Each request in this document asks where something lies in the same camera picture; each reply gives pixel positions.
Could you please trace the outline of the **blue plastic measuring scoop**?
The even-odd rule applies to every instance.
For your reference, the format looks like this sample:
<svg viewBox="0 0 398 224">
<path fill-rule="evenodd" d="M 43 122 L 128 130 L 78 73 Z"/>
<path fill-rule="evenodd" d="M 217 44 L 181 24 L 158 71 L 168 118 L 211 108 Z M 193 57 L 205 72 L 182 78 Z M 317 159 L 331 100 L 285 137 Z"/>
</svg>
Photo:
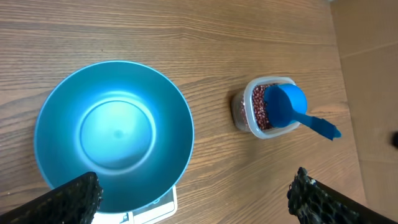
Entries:
<svg viewBox="0 0 398 224">
<path fill-rule="evenodd" d="M 284 128 L 299 122 L 329 140 L 342 137 L 334 124 L 306 114 L 307 99 L 297 85 L 272 85 L 265 90 L 264 101 L 267 104 L 269 122 L 275 128 Z"/>
</svg>

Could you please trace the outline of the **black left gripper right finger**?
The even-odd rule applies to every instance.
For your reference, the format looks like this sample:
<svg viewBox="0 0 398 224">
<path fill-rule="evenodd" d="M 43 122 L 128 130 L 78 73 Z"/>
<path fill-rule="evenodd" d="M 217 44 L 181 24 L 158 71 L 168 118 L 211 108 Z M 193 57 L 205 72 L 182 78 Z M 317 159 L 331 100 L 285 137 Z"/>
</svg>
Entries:
<svg viewBox="0 0 398 224">
<path fill-rule="evenodd" d="M 289 213 L 301 224 L 397 224 L 325 184 L 300 167 L 287 192 Z"/>
</svg>

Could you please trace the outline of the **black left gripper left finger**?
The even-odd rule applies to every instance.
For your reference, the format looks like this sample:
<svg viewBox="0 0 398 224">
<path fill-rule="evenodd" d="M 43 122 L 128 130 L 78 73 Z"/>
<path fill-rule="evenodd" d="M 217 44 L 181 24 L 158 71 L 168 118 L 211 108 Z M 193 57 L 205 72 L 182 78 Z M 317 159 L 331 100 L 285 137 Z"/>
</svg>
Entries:
<svg viewBox="0 0 398 224">
<path fill-rule="evenodd" d="M 90 224 L 103 200 L 95 172 L 87 172 L 1 215 L 5 224 Z"/>
</svg>

